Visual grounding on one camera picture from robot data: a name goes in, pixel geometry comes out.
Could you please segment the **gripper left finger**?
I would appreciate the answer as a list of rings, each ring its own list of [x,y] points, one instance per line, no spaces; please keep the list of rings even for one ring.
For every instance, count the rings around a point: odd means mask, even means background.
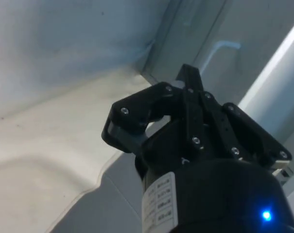
[[[147,140],[145,131],[149,123],[171,116],[181,123],[177,132],[183,141],[198,148],[203,141],[203,111],[200,93],[203,85],[199,70],[183,64],[178,75],[179,86],[159,82],[112,104],[102,139],[108,145],[125,153],[139,153]]]

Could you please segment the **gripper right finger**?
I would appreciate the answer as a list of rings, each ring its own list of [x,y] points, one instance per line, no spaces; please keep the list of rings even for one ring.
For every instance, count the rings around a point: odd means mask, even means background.
[[[289,163],[291,153],[237,105],[220,105],[189,67],[189,142],[201,158]]]

